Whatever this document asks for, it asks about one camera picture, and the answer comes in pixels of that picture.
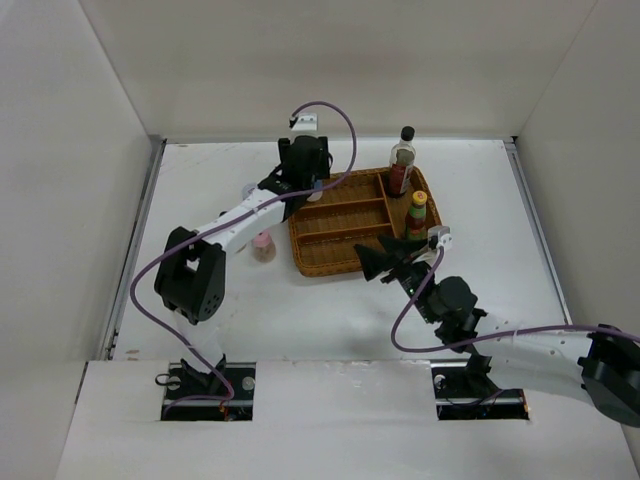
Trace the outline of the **green-label yellow-cap sauce bottle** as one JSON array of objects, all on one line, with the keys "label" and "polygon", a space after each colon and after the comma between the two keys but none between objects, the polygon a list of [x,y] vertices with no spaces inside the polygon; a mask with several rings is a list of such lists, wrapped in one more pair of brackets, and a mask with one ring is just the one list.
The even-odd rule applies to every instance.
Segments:
[{"label": "green-label yellow-cap sauce bottle", "polygon": [[410,241],[426,238],[426,206],[428,196],[424,191],[416,190],[411,197],[411,205],[405,217],[405,239]]}]

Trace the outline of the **tall red-label sauce bottle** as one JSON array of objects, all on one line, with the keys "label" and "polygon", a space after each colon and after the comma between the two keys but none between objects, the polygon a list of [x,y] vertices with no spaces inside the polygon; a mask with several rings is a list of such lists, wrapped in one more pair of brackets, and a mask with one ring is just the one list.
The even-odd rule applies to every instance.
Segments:
[{"label": "tall red-label sauce bottle", "polygon": [[401,197],[408,189],[416,159],[416,150],[413,146],[414,136],[415,129],[413,127],[403,127],[399,142],[391,149],[387,193],[392,197]]}]

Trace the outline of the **pink-cap spice shaker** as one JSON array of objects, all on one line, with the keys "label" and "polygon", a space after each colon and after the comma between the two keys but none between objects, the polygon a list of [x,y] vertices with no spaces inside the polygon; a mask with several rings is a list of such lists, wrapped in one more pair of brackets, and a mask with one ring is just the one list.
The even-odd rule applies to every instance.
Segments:
[{"label": "pink-cap spice shaker", "polygon": [[261,263],[271,262],[276,256],[276,246],[268,231],[259,233],[252,240],[254,258]]}]

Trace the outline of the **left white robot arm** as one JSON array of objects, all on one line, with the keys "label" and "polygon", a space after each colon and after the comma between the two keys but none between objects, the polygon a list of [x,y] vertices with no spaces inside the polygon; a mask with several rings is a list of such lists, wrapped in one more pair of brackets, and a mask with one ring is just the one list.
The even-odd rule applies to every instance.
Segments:
[{"label": "left white robot arm", "polygon": [[317,182],[329,177],[328,139],[299,135],[278,140],[280,164],[237,207],[204,228],[220,231],[162,260],[154,290],[163,305],[188,324],[209,320],[225,295],[226,263],[258,234],[286,221],[307,202]]}]

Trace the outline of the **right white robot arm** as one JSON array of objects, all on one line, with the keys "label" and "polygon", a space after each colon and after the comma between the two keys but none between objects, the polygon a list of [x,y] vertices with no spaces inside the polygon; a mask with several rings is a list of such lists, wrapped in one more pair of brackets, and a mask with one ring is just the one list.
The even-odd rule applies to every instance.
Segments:
[{"label": "right white robot arm", "polygon": [[525,327],[478,307],[459,276],[436,271],[452,246],[447,227],[422,240],[381,235],[380,250],[354,247],[366,280],[398,282],[408,309],[435,327],[441,349],[469,356],[464,384],[483,396],[493,389],[529,389],[594,407],[622,425],[639,425],[639,339],[613,326]]}]

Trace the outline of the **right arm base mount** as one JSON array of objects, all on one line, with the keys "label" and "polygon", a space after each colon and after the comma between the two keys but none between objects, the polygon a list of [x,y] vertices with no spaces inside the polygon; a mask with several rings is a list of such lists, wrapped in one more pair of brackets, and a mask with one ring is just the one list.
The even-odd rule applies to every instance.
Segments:
[{"label": "right arm base mount", "polygon": [[431,363],[436,414],[440,421],[528,420],[528,405],[519,389],[501,389],[488,378],[489,360]]}]

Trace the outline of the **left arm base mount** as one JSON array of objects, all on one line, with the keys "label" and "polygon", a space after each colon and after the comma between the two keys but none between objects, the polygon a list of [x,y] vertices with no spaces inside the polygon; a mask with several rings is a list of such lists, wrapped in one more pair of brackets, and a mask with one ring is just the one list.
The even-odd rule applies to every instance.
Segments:
[{"label": "left arm base mount", "polygon": [[216,369],[234,390],[231,400],[222,381],[211,372],[199,371],[185,359],[170,363],[154,381],[163,389],[160,420],[175,422],[236,422],[253,419],[256,388],[255,363],[227,363],[223,357]]}]

